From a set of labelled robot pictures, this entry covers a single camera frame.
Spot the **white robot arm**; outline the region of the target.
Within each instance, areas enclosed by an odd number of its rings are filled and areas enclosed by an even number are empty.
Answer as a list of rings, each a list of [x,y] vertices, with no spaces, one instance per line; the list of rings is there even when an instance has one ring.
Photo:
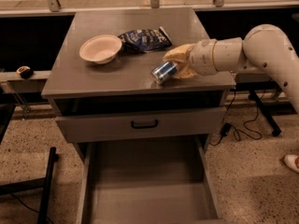
[[[299,57],[290,39],[275,25],[258,25],[244,38],[202,39],[181,45],[169,50],[163,60],[175,63],[180,73],[191,69],[201,76],[262,71],[276,81],[299,112]]]

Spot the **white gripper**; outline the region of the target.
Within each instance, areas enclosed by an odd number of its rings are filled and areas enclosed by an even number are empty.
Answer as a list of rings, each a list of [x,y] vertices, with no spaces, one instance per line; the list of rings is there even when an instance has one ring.
[[[191,78],[197,74],[212,76],[217,74],[213,61],[216,39],[200,40],[194,44],[184,44],[169,50],[163,57],[164,62],[177,63],[173,78]]]

